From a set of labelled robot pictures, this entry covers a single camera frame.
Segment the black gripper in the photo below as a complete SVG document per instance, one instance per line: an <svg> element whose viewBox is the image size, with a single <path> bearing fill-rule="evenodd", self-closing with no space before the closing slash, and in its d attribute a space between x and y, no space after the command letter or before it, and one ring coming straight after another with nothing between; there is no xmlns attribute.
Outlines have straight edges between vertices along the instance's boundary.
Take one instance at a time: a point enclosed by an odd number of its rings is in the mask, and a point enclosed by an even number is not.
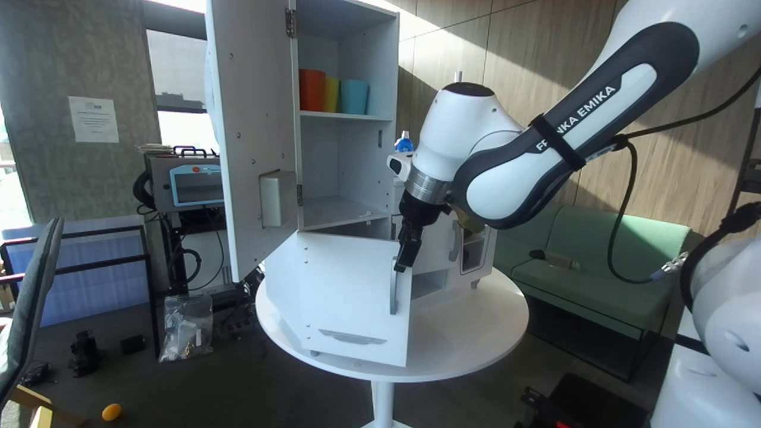
<svg viewBox="0 0 761 428"><path fill-rule="evenodd" d="M403 192L400 213L403 213L403 229L400 229L400 251L394 258L394 271L405 273L416 258L423 229L438 222L441 206L421 201L409 192Z"/></svg>

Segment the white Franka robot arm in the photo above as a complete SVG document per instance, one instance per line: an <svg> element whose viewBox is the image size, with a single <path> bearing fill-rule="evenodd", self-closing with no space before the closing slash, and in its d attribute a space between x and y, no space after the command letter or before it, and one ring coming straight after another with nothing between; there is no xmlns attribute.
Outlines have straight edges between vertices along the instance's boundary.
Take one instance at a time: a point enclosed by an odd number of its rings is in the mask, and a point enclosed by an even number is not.
<svg viewBox="0 0 761 428"><path fill-rule="evenodd" d="M569 176L626 142L622 130L761 31L761 0L627 0L594 67L549 111L517 123L480 82L446 86L403 172L394 268L462 210L492 226L532 219ZM681 266L682 324L652 428L761 428L761 216L729 213Z"/></svg>

